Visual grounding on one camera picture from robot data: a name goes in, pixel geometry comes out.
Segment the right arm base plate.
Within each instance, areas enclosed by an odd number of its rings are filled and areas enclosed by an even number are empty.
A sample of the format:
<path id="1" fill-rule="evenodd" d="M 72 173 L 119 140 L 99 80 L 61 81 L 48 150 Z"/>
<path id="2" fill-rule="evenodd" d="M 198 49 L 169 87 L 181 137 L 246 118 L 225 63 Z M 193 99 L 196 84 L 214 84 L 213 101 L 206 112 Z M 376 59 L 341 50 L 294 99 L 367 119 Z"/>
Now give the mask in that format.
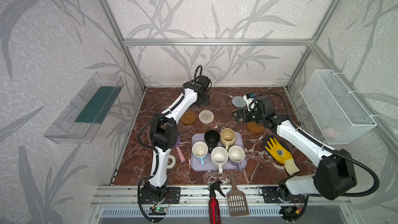
<path id="1" fill-rule="evenodd" d="M 263 197 L 265 203 L 304 204 L 305 195 L 292 195 L 281 186 L 263 186 L 258 189 L 258 194 Z"/>

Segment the black mug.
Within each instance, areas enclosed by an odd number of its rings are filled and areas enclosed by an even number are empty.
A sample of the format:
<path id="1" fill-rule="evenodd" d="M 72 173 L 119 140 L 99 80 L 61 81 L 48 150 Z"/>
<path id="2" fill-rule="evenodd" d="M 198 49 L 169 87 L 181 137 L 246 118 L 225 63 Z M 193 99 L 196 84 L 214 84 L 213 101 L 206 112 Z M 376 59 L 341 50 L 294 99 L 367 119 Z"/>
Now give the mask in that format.
<path id="1" fill-rule="evenodd" d="M 209 130 L 204 135 L 205 143 L 208 147 L 208 153 L 211 153 L 218 146 L 220 134 L 216 130 Z"/>

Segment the beige mug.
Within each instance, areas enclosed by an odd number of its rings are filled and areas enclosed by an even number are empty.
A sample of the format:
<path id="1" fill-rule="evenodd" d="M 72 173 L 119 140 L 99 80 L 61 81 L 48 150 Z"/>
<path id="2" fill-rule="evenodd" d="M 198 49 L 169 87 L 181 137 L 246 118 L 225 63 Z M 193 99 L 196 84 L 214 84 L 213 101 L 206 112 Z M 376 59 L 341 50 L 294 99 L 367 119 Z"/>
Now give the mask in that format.
<path id="1" fill-rule="evenodd" d="M 235 131 L 224 128 L 220 132 L 220 143 L 228 151 L 236 143 Z"/>

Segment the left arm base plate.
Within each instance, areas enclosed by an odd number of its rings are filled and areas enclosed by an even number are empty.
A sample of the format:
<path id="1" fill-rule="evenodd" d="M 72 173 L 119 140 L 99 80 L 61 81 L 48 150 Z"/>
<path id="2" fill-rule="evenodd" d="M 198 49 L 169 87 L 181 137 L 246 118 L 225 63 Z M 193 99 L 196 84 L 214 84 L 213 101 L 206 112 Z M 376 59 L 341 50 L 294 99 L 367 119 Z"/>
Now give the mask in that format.
<path id="1" fill-rule="evenodd" d="M 138 201 L 141 204 L 179 204 L 181 188 L 180 187 L 143 187 L 140 189 Z"/>

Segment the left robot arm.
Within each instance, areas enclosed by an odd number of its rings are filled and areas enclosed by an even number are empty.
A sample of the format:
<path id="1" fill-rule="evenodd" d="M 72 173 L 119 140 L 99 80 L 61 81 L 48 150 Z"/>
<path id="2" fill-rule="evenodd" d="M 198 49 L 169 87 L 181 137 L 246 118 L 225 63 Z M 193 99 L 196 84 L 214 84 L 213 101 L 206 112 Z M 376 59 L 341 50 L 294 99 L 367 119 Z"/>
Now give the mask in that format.
<path id="1" fill-rule="evenodd" d="M 211 80 L 202 72 L 203 66 L 199 65 L 194 78 L 182 84 L 180 96 L 162 113 L 155 114 L 137 135 L 138 143 L 153 151 L 151 174 L 139 181 L 145 182 L 138 187 L 139 202 L 159 202 L 166 196 L 168 159 L 179 138 L 177 124 L 190 107 L 209 104 Z"/>

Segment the grey-blue woven coaster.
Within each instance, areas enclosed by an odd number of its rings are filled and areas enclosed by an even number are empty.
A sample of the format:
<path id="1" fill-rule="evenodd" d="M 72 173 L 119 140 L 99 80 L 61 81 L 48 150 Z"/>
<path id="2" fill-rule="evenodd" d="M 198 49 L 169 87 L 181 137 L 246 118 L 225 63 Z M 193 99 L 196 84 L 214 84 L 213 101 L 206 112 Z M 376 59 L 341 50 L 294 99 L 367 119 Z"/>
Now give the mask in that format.
<path id="1" fill-rule="evenodd" d="M 232 99 L 232 104 L 237 108 L 245 108 L 247 106 L 246 100 L 242 96 L 235 96 Z"/>

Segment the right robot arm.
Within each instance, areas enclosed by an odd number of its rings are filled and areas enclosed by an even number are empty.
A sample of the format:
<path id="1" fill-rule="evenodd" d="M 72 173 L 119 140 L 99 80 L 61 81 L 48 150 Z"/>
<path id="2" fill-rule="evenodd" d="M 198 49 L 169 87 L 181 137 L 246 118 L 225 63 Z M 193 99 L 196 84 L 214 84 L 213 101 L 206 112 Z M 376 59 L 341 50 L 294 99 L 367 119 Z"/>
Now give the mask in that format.
<path id="1" fill-rule="evenodd" d="M 291 201 L 295 196 L 307 195 L 335 200 L 338 197 L 365 197 L 377 191 L 380 180 L 377 174 L 361 162 L 354 160 L 344 150 L 336 150 L 304 131 L 294 123 L 290 111 L 285 114 L 275 112 L 269 93 L 245 95 L 247 108 L 232 112 L 237 122 L 261 125 L 271 130 L 264 143 L 267 152 L 285 166 L 290 175 L 278 184 L 277 195 L 283 202 Z M 300 150 L 316 167 L 314 175 L 298 176 L 298 167 L 294 164 L 289 150 L 276 140 L 276 136 L 288 141 Z M 363 192 L 350 193 L 357 185 L 354 166 L 367 171 L 373 178 L 373 185 Z"/>

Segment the white woven coaster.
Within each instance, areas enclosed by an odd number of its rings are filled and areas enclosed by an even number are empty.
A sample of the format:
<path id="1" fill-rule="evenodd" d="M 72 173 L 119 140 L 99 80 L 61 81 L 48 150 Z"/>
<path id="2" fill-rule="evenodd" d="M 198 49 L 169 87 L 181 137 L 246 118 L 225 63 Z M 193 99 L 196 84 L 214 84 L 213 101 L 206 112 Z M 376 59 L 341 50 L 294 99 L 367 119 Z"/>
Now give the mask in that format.
<path id="1" fill-rule="evenodd" d="M 201 123 L 209 124 L 214 120 L 214 114 L 212 111 L 203 110 L 199 113 L 199 120 Z"/>

